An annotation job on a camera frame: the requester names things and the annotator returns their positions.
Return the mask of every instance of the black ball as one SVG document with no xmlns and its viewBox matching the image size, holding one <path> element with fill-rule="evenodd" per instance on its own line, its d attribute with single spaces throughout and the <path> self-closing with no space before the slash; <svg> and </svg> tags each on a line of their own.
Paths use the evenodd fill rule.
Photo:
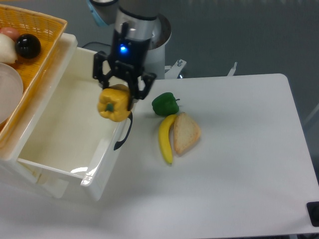
<svg viewBox="0 0 319 239">
<path fill-rule="evenodd" d="M 26 59 L 37 57 L 41 51 L 39 39 L 32 34 L 23 34 L 15 41 L 15 51 Z"/>
</svg>

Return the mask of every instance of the white bowl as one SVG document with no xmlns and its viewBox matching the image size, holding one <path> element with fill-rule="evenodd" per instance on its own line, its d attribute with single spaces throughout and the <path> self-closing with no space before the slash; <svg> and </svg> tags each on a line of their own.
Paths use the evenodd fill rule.
<svg viewBox="0 0 319 239">
<path fill-rule="evenodd" d="M 0 63 L 0 124 L 10 117 L 23 95 L 20 74 L 11 66 Z"/>
</svg>

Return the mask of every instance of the white cabinet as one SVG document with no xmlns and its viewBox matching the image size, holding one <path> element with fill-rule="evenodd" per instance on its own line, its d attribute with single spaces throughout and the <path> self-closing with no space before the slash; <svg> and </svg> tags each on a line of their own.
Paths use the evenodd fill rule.
<svg viewBox="0 0 319 239">
<path fill-rule="evenodd" d="M 36 96 L 0 149 L 0 163 L 53 197 L 62 197 L 72 183 L 99 200 L 120 151 L 114 145 L 130 121 L 116 123 L 99 115 L 94 52 L 77 48 L 69 34 L 62 35 L 58 47 Z"/>
</svg>

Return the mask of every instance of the blue led light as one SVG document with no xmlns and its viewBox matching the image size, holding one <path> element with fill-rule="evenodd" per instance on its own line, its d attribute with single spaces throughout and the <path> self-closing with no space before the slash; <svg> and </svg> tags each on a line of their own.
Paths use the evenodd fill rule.
<svg viewBox="0 0 319 239">
<path fill-rule="evenodd" d="M 122 45 L 120 46 L 120 52 L 121 52 L 122 54 L 126 54 L 126 53 L 128 52 L 128 49 L 122 44 Z"/>
</svg>

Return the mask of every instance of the wicker basket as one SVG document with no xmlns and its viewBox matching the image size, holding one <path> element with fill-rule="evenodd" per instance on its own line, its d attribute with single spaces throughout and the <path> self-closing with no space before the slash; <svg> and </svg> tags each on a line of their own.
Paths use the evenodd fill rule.
<svg viewBox="0 0 319 239">
<path fill-rule="evenodd" d="M 57 50 L 57 42 L 67 26 L 67 21 L 42 13 L 0 4 L 0 28 L 6 26 L 16 28 L 20 34 L 30 33 L 38 37 L 41 42 L 41 53 L 31 60 L 19 58 L 18 61 L 22 64 L 15 63 L 10 65 L 18 71 L 22 78 L 23 96 L 12 115 L 0 125 L 0 147 L 4 146 L 5 141 L 36 92 L 41 76 L 50 65 L 50 61 Z"/>
</svg>

